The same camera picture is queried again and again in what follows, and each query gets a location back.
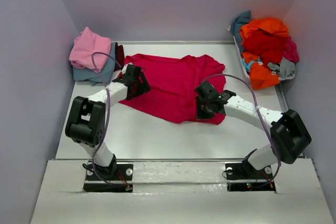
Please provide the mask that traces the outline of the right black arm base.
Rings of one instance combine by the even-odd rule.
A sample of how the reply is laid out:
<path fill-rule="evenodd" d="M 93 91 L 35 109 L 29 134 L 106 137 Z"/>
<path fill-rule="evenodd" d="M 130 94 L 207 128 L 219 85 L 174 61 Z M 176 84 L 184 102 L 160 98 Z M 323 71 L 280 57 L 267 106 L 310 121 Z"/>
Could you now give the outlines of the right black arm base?
<path fill-rule="evenodd" d="M 226 163 L 222 176 L 226 179 L 228 192 L 271 191 L 276 192 L 276 186 L 271 181 L 273 173 L 271 166 L 261 170 L 252 168 L 244 171 L 242 163 Z"/>

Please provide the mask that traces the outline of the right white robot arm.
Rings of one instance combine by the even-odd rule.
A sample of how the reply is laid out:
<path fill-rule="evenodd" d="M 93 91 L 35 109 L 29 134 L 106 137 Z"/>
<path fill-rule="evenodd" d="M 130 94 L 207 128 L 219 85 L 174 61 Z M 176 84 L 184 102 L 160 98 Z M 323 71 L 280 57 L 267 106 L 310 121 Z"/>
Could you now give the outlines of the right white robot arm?
<path fill-rule="evenodd" d="M 242 120 L 263 130 L 269 144 L 251 151 L 233 168 L 234 175 L 253 178 L 273 164 L 293 164 L 312 139 L 298 112 L 274 111 L 248 102 L 229 90 L 219 93 L 208 81 L 196 89 L 196 117 L 212 119 L 217 114 Z"/>

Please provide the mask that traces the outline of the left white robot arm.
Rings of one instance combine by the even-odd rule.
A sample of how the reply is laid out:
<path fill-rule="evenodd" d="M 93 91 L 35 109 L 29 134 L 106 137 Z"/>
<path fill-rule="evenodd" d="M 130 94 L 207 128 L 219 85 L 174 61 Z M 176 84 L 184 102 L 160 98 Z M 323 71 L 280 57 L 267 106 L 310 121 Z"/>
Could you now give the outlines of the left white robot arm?
<path fill-rule="evenodd" d="M 151 90 L 141 67 L 128 64 L 121 76 L 89 97 L 72 101 L 65 127 L 66 137 L 85 149 L 91 158 L 87 169 L 98 178 L 110 180 L 116 174 L 116 156 L 104 143 L 110 109 L 123 100 L 131 100 Z"/>

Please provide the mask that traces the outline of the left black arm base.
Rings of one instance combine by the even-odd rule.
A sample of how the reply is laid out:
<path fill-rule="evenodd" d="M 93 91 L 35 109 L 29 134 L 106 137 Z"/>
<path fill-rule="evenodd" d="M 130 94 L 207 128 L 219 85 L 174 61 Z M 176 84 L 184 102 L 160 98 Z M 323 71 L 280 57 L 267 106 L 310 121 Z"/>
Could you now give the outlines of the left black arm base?
<path fill-rule="evenodd" d="M 96 166 L 102 180 L 94 173 L 91 161 L 83 163 L 86 170 L 83 190 L 87 193 L 132 193 L 133 192 L 133 164 L 117 163 L 117 170 L 113 175 L 103 174 Z"/>

